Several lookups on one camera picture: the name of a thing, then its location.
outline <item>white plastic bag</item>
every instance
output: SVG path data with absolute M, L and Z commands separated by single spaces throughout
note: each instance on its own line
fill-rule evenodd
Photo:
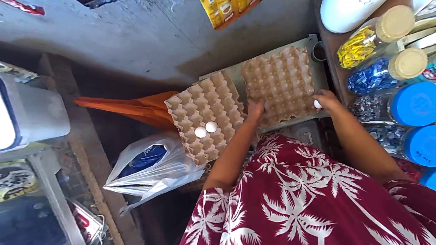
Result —
M 154 144 L 164 146 L 167 151 L 159 162 L 137 173 L 118 178 L 130 161 Z M 195 166 L 194 161 L 186 156 L 179 135 L 165 132 L 138 140 L 122 151 L 103 189 L 142 197 L 139 202 L 121 208 L 123 215 L 160 194 L 199 179 L 203 173 L 204 165 Z

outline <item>hand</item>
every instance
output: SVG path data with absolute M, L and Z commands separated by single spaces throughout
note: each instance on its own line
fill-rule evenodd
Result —
M 258 102 L 248 100 L 247 121 L 258 123 L 265 111 L 265 100 L 260 99 Z
M 312 98 L 316 99 L 329 114 L 338 108 L 343 108 L 341 102 L 339 102 L 334 93 L 330 90 L 320 89 Z

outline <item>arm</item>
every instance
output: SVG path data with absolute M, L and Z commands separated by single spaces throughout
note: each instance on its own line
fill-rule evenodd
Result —
M 330 114 L 342 149 L 352 167 L 381 184 L 395 179 L 412 180 L 331 91 L 322 89 L 313 98 Z
M 264 102 L 249 102 L 247 119 L 230 140 L 224 153 L 216 160 L 204 183 L 203 191 L 212 187 L 220 187 L 227 192 L 232 190 L 241 173 L 245 156 L 263 111 Z

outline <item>jar lid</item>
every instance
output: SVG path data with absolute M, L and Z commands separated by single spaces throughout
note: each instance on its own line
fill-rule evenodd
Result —
M 425 174 L 419 180 L 419 183 L 436 191 L 436 167 L 427 169 Z
M 389 61 L 389 74 L 397 80 L 419 76 L 427 67 L 427 54 L 419 48 L 407 48 Z
M 407 35 L 415 24 L 412 9 L 397 5 L 386 11 L 375 25 L 375 32 L 382 41 L 392 43 Z
M 436 84 L 420 82 L 402 88 L 391 104 L 394 118 L 403 125 L 426 126 L 436 121 Z
M 436 167 L 436 125 L 410 131 L 404 142 L 406 156 L 419 165 Z

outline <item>cardboard egg tray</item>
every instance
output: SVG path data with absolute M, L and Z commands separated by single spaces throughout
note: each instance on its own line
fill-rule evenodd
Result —
M 168 113 L 179 130 L 186 154 L 196 165 L 218 158 L 244 121 L 243 104 L 230 79 L 221 72 L 198 82 L 165 101 Z M 195 129 L 215 121 L 218 129 L 198 138 Z
M 247 98 L 266 101 L 261 127 L 316 113 L 311 108 L 314 88 L 305 48 L 291 46 L 279 55 L 255 57 L 242 63 L 241 72 Z

